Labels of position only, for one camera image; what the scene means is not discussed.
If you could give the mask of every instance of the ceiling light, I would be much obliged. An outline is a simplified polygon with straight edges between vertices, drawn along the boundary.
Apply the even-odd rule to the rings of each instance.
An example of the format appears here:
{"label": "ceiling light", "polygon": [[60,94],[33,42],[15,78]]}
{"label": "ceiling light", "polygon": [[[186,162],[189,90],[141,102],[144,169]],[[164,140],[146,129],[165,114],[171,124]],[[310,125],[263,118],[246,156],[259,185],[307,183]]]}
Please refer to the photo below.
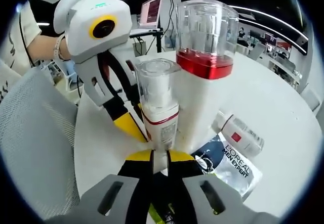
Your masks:
{"label": "ceiling light", "polygon": [[269,18],[273,18],[277,21],[279,21],[280,23],[283,23],[284,25],[290,27],[292,30],[296,31],[297,33],[299,33],[302,37],[304,37],[306,40],[308,40],[308,37],[306,35],[304,35],[301,31],[299,31],[297,28],[294,28],[292,25],[286,23],[285,21],[281,20],[281,19],[278,19],[270,14],[267,14],[267,13],[263,13],[263,12],[260,12],[260,11],[257,11],[257,10],[254,10],[254,9],[250,9],[250,8],[243,8],[243,7],[238,7],[238,6],[230,6],[232,8],[237,8],[237,9],[243,9],[243,10],[247,10],[247,11],[251,11],[251,12],[255,12],[255,13],[259,13],[259,14],[262,14],[264,16],[268,16]]}
{"label": "ceiling light", "polygon": [[259,24],[259,23],[256,23],[256,22],[253,22],[253,21],[250,21],[250,20],[246,20],[246,19],[243,19],[243,18],[239,18],[239,20],[246,21],[246,22],[249,22],[249,23],[253,23],[255,25],[258,25],[258,26],[261,26],[263,28],[269,29],[272,32],[275,32],[276,34],[278,34],[281,37],[283,37],[283,38],[287,39],[288,41],[290,41],[294,46],[296,46],[297,48],[299,48],[302,52],[304,52],[306,54],[306,51],[303,48],[301,48],[296,42],[292,41],[290,38],[288,38],[287,36],[283,35],[282,33],[279,33],[277,31],[273,30],[272,28],[268,28],[267,26],[264,26],[262,24]]}
{"label": "ceiling light", "polygon": [[37,23],[38,26],[49,26],[49,23]]}

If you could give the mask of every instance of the person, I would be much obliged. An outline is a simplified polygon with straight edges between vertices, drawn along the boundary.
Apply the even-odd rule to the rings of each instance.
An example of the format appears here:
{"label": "person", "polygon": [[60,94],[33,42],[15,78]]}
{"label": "person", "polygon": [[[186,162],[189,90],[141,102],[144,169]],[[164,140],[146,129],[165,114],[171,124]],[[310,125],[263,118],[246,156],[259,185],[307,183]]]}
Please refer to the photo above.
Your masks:
{"label": "person", "polygon": [[244,28],[241,27],[241,28],[239,29],[239,32],[238,32],[238,37],[243,38],[244,35],[245,35],[245,33],[244,33]]}
{"label": "person", "polygon": [[0,103],[33,62],[54,59],[56,43],[59,44],[59,57],[62,60],[70,59],[64,38],[58,41],[58,38],[41,35],[41,32],[27,2],[13,18],[0,48]]}

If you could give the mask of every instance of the white robot device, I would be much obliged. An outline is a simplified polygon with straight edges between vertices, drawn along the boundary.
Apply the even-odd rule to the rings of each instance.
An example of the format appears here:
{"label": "white robot device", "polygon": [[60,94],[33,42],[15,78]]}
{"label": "white robot device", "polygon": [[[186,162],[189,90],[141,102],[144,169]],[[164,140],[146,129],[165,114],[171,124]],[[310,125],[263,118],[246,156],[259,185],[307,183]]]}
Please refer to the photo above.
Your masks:
{"label": "white robot device", "polygon": [[139,95],[131,63],[134,53],[125,53],[132,28],[129,6],[120,0],[60,0],[54,12],[54,30],[65,32],[75,70],[84,82],[84,90],[110,116],[124,104],[109,82],[108,66],[118,76],[127,98],[141,118]]}

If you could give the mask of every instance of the yellow camera ring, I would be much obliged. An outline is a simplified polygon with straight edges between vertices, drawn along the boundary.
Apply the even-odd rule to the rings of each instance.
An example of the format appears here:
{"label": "yellow camera ring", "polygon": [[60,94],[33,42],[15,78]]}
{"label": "yellow camera ring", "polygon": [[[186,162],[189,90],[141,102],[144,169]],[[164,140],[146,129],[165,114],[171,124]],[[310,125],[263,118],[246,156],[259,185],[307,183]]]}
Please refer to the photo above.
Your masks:
{"label": "yellow camera ring", "polygon": [[113,15],[105,15],[97,18],[89,29],[89,36],[101,39],[111,34],[117,24],[117,18]]}

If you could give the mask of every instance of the white round table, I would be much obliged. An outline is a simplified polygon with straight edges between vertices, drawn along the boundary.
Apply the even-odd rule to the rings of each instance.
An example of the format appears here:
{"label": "white round table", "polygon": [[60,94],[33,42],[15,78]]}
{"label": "white round table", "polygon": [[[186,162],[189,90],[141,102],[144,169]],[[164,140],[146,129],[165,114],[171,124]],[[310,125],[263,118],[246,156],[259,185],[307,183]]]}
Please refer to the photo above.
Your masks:
{"label": "white round table", "polygon": [[[175,60],[175,52],[139,57]],[[255,211],[283,216],[307,187],[321,152],[322,132],[300,95],[279,76],[236,53],[227,111],[265,140],[252,159],[263,177],[245,201]],[[74,162],[80,196],[108,174],[117,174],[125,158],[145,144],[113,125],[103,108],[82,95],[76,119]]]}

